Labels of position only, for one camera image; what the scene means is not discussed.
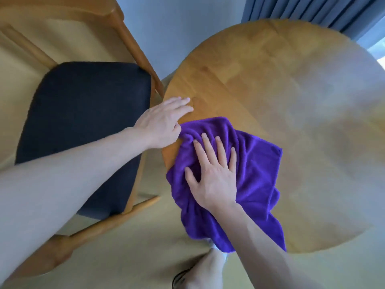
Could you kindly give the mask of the person's left hand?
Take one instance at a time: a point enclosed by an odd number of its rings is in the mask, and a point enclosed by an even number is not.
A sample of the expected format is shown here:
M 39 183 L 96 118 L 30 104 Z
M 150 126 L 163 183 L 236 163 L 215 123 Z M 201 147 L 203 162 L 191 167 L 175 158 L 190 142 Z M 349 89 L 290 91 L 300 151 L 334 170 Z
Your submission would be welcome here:
M 169 135 L 162 130 L 162 103 L 145 111 L 133 126 L 146 150 L 164 148 L 179 137 L 179 134 Z

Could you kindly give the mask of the person's right hand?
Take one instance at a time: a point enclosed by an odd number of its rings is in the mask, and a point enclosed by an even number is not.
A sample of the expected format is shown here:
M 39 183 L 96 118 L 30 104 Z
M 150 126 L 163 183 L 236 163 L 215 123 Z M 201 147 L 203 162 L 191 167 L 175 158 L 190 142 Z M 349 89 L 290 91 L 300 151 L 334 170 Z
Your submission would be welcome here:
M 215 137 L 219 165 L 211 165 L 206 157 L 204 144 L 194 140 L 194 148 L 201 168 L 199 190 L 191 190 L 196 202 L 212 215 L 231 207 L 236 202 L 236 173 L 229 170 L 229 161 L 219 136 Z

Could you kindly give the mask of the purple microfibre cloth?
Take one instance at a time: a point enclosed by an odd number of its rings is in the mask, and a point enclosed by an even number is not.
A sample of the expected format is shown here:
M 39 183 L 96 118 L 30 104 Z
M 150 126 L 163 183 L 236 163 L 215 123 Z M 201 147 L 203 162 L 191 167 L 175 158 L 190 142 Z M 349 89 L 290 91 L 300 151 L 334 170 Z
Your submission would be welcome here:
M 166 179 L 171 185 L 171 195 L 181 209 L 180 218 L 187 235 L 194 240 L 211 239 L 224 253 L 235 252 L 213 215 L 196 202 L 185 179 L 185 167 L 191 169 L 197 181 L 201 179 L 201 168 L 193 141 L 197 140 L 202 144 L 202 133 L 208 136 L 215 153 L 217 153 L 215 138 L 220 137 L 228 160 L 231 148 L 235 148 L 236 202 L 268 237 L 286 251 L 282 226 L 272 215 L 272 209 L 280 197 L 275 185 L 282 149 L 257 136 L 235 130 L 225 117 L 213 117 L 181 124 L 179 138 L 182 143 L 175 163 L 166 174 Z

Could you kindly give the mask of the person's right forearm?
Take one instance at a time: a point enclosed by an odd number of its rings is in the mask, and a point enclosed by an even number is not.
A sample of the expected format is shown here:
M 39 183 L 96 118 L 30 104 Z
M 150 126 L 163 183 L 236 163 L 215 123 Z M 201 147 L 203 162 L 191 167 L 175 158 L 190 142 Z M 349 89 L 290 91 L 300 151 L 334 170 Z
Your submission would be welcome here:
M 323 289 L 272 241 L 236 202 L 209 201 L 206 208 L 235 248 L 254 289 Z

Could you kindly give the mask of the person's left forearm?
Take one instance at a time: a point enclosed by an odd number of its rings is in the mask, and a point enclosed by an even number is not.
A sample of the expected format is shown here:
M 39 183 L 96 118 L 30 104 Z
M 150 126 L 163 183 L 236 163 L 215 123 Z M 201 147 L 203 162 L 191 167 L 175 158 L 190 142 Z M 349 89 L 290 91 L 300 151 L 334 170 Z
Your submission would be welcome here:
M 118 169 L 148 148 L 127 128 L 0 173 L 0 284 L 51 238 Z

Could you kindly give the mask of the person's bare leg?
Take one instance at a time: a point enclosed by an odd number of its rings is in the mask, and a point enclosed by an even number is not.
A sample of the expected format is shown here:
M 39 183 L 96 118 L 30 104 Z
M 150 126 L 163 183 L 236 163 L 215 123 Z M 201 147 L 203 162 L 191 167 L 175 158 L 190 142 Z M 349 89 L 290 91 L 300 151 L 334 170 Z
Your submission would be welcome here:
M 175 282 L 175 289 L 223 289 L 223 269 L 227 253 L 211 248 Z

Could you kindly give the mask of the dark grey seat cushion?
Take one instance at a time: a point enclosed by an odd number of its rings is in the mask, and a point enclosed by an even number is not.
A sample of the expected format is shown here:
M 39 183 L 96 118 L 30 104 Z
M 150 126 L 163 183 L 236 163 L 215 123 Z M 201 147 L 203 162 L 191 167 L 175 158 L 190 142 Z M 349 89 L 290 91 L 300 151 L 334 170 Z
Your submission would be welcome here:
M 150 99 L 151 75 L 135 63 L 61 63 L 34 93 L 15 165 L 133 127 Z

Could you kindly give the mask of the black sandal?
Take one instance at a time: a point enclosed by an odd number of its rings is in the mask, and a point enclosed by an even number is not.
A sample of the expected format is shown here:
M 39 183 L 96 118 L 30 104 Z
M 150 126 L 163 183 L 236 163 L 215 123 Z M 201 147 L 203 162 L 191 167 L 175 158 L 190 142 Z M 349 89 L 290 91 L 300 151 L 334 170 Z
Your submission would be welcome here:
M 185 281 L 185 276 L 187 273 L 191 271 L 193 267 L 190 267 L 186 270 L 179 272 L 172 281 L 172 289 L 178 289 L 180 285 L 182 285 Z

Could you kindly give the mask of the blue pleated curtain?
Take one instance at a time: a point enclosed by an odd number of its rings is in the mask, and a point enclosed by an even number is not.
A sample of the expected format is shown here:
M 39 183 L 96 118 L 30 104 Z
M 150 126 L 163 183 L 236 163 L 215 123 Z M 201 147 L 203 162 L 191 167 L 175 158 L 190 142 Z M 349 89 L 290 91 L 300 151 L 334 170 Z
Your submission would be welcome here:
M 246 0 L 241 22 L 302 20 L 358 40 L 385 17 L 385 0 Z

